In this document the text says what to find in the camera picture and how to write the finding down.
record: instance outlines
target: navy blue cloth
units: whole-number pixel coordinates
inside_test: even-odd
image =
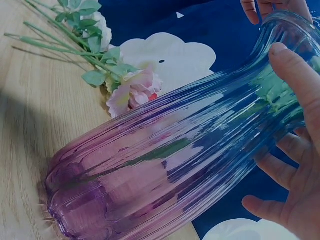
[[[184,42],[210,46],[216,53],[211,70],[223,71],[241,64],[251,53],[259,25],[247,19],[240,0],[100,0],[101,13],[112,28],[112,44],[120,46],[130,39],[147,39],[155,33],[169,33]],[[311,11],[320,12],[318,0],[308,0]],[[177,12],[184,15],[178,19]],[[280,150],[273,154],[294,164]],[[241,204],[246,195],[284,202],[288,192],[260,169],[255,168],[229,194],[196,219],[193,224],[202,239],[221,222],[231,219],[259,219]]]

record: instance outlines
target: pink flower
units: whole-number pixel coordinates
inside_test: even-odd
[[[157,98],[162,83],[150,66],[144,70],[128,73],[106,102],[111,117],[120,116],[130,108],[134,109]]]

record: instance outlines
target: white cloud pattern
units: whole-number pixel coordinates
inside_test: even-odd
[[[131,39],[123,43],[124,62],[136,68],[152,65],[163,80],[160,95],[212,75],[215,51],[202,43],[185,43],[169,33],[156,33],[146,40]]]
[[[299,240],[283,226],[260,220],[238,218],[224,221],[212,228],[203,240]]]

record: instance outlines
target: pink glass vase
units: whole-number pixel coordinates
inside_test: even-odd
[[[76,240],[161,240],[210,208],[255,167],[253,156],[304,124],[296,97],[269,65],[271,44],[283,42],[316,69],[319,36],[303,18],[275,12],[241,66],[61,149],[45,180],[61,231]]]

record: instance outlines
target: ribbed glass vase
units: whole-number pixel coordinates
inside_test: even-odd
[[[253,158],[304,124],[295,95],[269,64],[276,42],[319,70],[318,30],[276,11],[239,67],[153,100],[61,149],[45,180],[48,210],[61,231],[77,240],[161,240],[225,196],[255,167]]]

